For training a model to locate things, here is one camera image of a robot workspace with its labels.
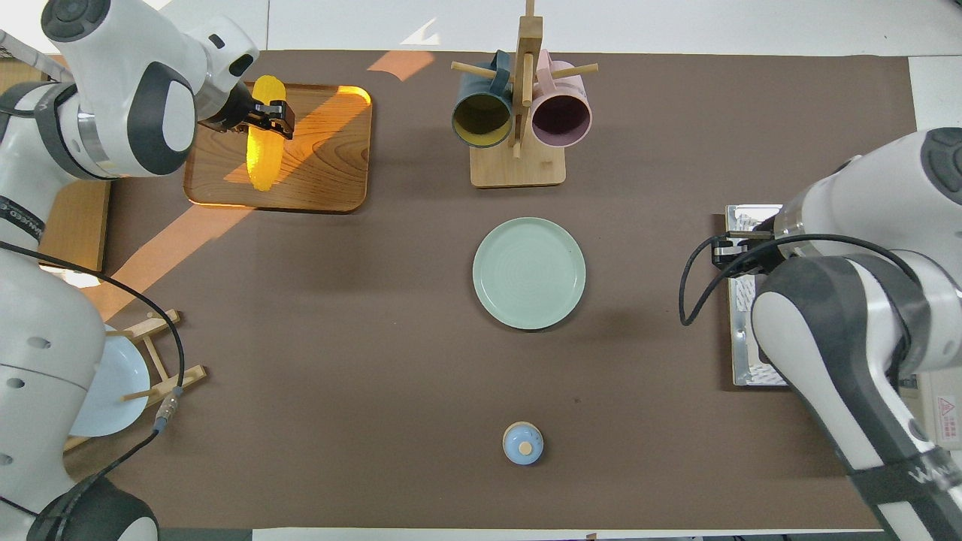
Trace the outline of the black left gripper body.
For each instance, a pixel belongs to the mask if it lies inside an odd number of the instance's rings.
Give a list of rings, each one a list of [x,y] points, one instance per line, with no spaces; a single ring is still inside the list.
[[[257,107],[261,103],[254,98],[245,82],[238,81],[230,90],[223,106],[206,119],[198,119],[197,123],[220,133],[234,131],[239,125],[247,123],[248,120],[260,114]]]

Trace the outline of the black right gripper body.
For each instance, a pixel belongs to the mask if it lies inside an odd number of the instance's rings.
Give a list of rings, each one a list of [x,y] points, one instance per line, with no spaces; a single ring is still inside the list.
[[[731,262],[731,273],[772,273],[786,261],[778,244],[764,247],[776,239],[774,233],[731,233],[737,257]]]

